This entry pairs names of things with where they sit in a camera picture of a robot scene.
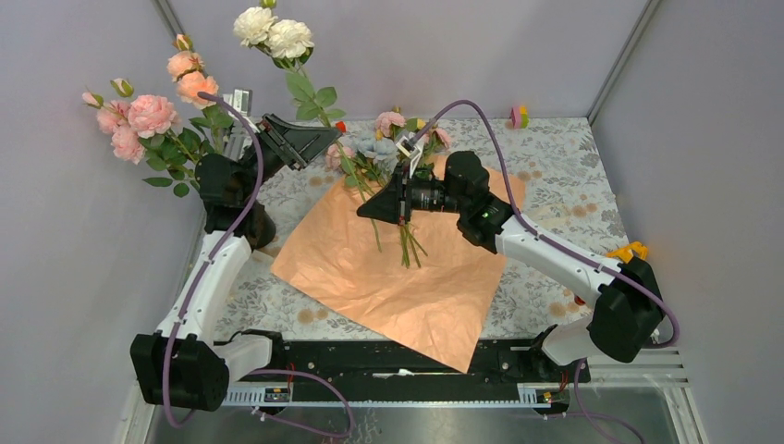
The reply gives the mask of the large pink rose stem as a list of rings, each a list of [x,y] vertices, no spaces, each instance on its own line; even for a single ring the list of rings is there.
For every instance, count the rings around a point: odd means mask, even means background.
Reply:
[[[135,96],[127,79],[110,81],[119,100],[103,102],[96,112],[99,130],[111,137],[115,157],[137,165],[150,149],[163,149],[172,142],[179,155],[195,162],[195,153],[176,142],[179,114],[166,97],[154,94]]]

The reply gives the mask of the white rose stem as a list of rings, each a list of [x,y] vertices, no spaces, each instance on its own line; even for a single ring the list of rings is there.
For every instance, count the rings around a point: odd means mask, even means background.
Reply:
[[[275,7],[275,1],[248,7],[234,20],[233,34],[241,46],[260,51],[285,71],[297,120],[316,121],[334,129],[345,116],[335,107],[337,91],[333,87],[315,88],[305,69],[315,49],[312,31],[301,21],[279,18]]]

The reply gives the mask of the orange wrapping paper sheet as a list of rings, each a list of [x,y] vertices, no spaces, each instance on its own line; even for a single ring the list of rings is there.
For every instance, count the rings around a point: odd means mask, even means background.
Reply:
[[[504,257],[464,240],[455,216],[418,213],[410,229],[423,251],[404,265],[398,228],[359,218],[359,194],[323,163],[279,178],[267,200],[300,219],[270,266],[269,327],[290,339],[381,336],[468,370]]]

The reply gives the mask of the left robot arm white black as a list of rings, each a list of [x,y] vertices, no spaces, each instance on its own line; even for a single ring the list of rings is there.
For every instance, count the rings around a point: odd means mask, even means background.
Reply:
[[[229,384],[251,371],[266,380],[286,371],[287,356],[266,336],[243,333],[217,345],[214,328],[252,251],[276,236],[274,221],[257,200],[262,183],[283,167],[305,168],[341,132],[294,125],[274,114],[246,128],[251,143],[240,154],[207,154],[198,162],[206,221],[197,265],[154,333],[131,343],[137,382],[149,404],[212,412]]]

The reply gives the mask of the peach rose stem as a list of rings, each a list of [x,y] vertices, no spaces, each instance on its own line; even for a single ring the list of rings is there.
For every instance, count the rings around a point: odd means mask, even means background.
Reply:
[[[229,132],[233,128],[233,119],[223,106],[200,96],[200,93],[207,93],[217,97],[218,83],[207,74],[203,59],[194,50],[187,34],[178,34],[173,46],[177,52],[168,59],[166,70],[176,84],[176,93],[181,101],[201,113],[191,117],[189,123],[202,136],[211,139],[211,148],[202,148],[204,152],[221,154],[225,151]]]

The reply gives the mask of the paper flower bouquet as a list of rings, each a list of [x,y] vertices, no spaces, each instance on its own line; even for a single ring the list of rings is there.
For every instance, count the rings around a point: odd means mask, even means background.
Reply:
[[[359,193],[366,203],[391,180],[393,169],[406,155],[395,144],[398,136],[423,129],[425,122],[420,118],[405,118],[397,111],[380,114],[372,130],[360,133],[346,142],[335,142],[326,151],[328,169],[344,175],[344,188]],[[444,129],[434,125],[420,139],[423,142],[423,157],[420,166],[433,169],[433,163],[424,163],[426,158],[451,147],[452,140]],[[421,267],[420,255],[428,253],[416,240],[409,223],[399,229],[401,264],[407,268],[412,259]]]

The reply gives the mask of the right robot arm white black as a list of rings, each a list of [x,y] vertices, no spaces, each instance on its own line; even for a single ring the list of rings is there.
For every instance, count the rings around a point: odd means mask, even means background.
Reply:
[[[530,367],[539,379],[552,381],[567,364],[596,355],[632,362],[665,317],[652,267],[636,256],[627,262],[601,257],[535,227],[491,192],[489,180],[472,152],[450,154],[441,179],[428,168],[401,162],[357,215],[403,226],[415,211],[455,213],[469,243],[533,267],[591,308],[589,317],[550,327],[536,338],[539,350]]]

